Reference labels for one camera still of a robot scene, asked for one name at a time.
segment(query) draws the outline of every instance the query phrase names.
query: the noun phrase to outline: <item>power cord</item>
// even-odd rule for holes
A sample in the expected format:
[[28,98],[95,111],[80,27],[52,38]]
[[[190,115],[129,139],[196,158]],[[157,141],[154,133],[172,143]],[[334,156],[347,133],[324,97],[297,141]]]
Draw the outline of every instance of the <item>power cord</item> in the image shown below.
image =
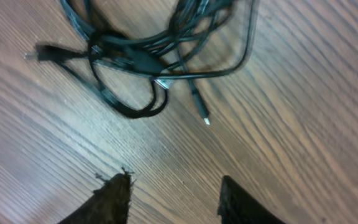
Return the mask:
[[[250,55],[254,37],[254,24],[258,0],[251,1],[250,13],[245,14],[249,23],[243,35],[244,52],[240,60],[231,68],[211,72],[189,72],[187,61],[204,47],[209,35],[225,24],[232,16],[236,0],[178,0],[169,20],[167,30],[144,39],[130,39],[127,35],[111,27],[104,16],[94,7],[91,0],[84,0],[87,21],[73,9],[71,0],[60,0],[63,11],[79,36],[88,42],[86,51],[75,51],[56,44],[37,44],[35,54],[27,54],[26,59],[49,61],[73,75],[82,84],[101,97],[109,106],[127,118],[143,118],[159,114],[168,103],[168,88],[163,88],[163,102],[157,102],[157,80],[188,80],[195,104],[205,123],[209,125],[209,111],[203,97],[195,85],[197,78],[213,78],[228,75],[240,68]],[[209,25],[201,32],[195,32],[202,20],[209,19]],[[183,54],[181,43],[195,41],[196,45]],[[177,61],[167,63],[163,56],[175,51]],[[72,70],[65,62],[74,58],[87,59],[97,81],[94,85]],[[99,76],[97,67],[104,65],[149,79],[152,87],[152,100],[141,110],[135,110],[119,101],[118,97],[106,86]]]

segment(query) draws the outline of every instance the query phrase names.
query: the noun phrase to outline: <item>tangled cable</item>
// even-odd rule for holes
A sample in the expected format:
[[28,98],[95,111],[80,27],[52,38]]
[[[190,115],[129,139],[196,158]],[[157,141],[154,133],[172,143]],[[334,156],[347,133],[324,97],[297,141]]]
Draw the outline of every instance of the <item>tangled cable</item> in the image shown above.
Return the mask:
[[[60,0],[68,21],[76,33],[88,42],[87,51],[78,52],[57,45],[37,44],[35,58],[38,61],[51,61],[62,67],[127,118],[154,116],[164,109],[168,103],[168,89],[164,88],[164,100],[155,108],[157,80],[186,79],[201,117],[209,124],[209,111],[194,79],[228,75],[246,62],[253,41],[254,10],[257,7],[257,0],[251,1],[249,17],[246,14],[245,18],[249,20],[249,24],[246,26],[247,35],[242,37],[244,52],[235,65],[224,70],[190,72],[186,63],[200,52],[207,43],[210,34],[229,20],[233,13],[235,0],[179,0],[169,20],[168,28],[144,39],[130,39],[111,27],[91,0],[83,1],[88,22],[74,11],[70,0]],[[205,19],[209,20],[208,27],[196,32],[200,22]],[[196,44],[187,54],[183,54],[180,45],[183,42],[196,42]],[[177,61],[167,63],[162,57],[173,50],[177,55]],[[86,81],[65,63],[73,58],[88,59],[91,71],[98,82],[97,85]],[[148,78],[153,94],[151,102],[141,110],[135,110],[121,103],[99,76],[96,64]]]

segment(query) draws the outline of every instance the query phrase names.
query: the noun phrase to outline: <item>black cable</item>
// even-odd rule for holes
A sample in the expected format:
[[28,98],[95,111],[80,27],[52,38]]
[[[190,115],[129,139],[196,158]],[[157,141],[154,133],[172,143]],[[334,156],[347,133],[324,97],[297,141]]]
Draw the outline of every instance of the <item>black cable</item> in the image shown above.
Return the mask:
[[[244,52],[240,60],[230,68],[210,72],[189,72],[187,61],[192,59],[204,47],[209,35],[225,24],[232,16],[237,0],[178,0],[178,4],[169,20],[167,30],[144,39],[130,39],[119,30],[112,28],[104,16],[93,6],[91,0],[84,0],[87,21],[83,20],[73,9],[70,0],[60,0],[68,21],[79,36],[88,41],[85,52],[68,50],[57,45],[38,44],[36,53],[39,61],[51,61],[79,79],[89,89],[99,95],[108,105],[128,118],[154,116],[161,112],[168,102],[168,90],[164,89],[164,101],[153,109],[157,101],[156,80],[187,79],[191,94],[200,115],[209,124],[209,111],[199,93],[194,79],[213,78],[228,75],[245,64],[250,55],[254,36],[254,24],[258,0],[251,1],[249,14],[245,13],[247,35],[243,35]],[[208,27],[195,32],[202,20],[209,19]],[[196,45],[187,54],[181,51],[181,43],[195,41]],[[178,60],[167,63],[162,57],[176,51]],[[98,84],[94,86],[83,79],[65,62],[74,58],[86,58]],[[152,87],[152,101],[143,109],[135,110],[121,103],[117,96],[104,84],[95,67],[96,64],[148,78]]]

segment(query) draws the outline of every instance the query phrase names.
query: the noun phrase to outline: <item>wooden surface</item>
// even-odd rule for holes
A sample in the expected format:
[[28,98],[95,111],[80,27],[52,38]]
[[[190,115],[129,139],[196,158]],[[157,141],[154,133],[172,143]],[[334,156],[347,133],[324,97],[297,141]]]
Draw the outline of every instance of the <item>wooden surface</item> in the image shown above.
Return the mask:
[[[164,29],[175,4],[96,3],[133,37]],[[194,65],[238,49],[235,24]],[[23,60],[43,40],[85,47],[57,1],[0,0],[0,223],[57,222],[100,188],[95,172],[121,166],[137,179],[129,223],[219,223],[224,174],[287,223],[358,223],[358,0],[262,0],[247,66],[198,82],[211,126],[185,82],[162,114],[120,117],[60,69]],[[128,102],[148,100],[144,80],[103,72]]]

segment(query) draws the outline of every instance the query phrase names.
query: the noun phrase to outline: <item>usb cable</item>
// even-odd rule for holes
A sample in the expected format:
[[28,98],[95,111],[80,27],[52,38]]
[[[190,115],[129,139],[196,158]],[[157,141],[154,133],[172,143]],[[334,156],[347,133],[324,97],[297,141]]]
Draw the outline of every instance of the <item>usb cable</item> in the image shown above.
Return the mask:
[[[57,44],[38,43],[35,46],[35,53],[28,54],[25,57],[26,59],[37,59],[39,62],[52,62],[58,65],[117,112],[132,119],[155,116],[166,107],[168,88],[163,88],[162,103],[156,105],[157,80],[188,80],[195,105],[205,123],[209,125],[208,107],[196,87],[195,80],[225,76],[246,63],[254,38],[255,11],[258,0],[243,1],[249,2],[249,13],[244,13],[244,30],[246,31],[246,35],[242,36],[244,51],[236,64],[224,70],[191,72],[186,63],[200,52],[207,43],[209,35],[231,18],[236,0],[178,0],[167,29],[144,39],[131,39],[113,28],[91,0],[83,1],[87,22],[73,9],[71,0],[60,0],[68,21],[76,33],[88,42],[87,49],[76,51]],[[209,19],[208,27],[195,32],[200,22],[205,19]],[[187,54],[183,54],[181,50],[181,44],[184,42],[196,42]],[[173,50],[177,55],[177,61],[168,63],[163,59],[163,56]],[[97,81],[96,85],[86,81],[66,64],[68,60],[74,58],[88,61],[92,74]],[[141,110],[135,110],[125,105],[99,76],[96,65],[147,78],[152,89],[152,100]]]

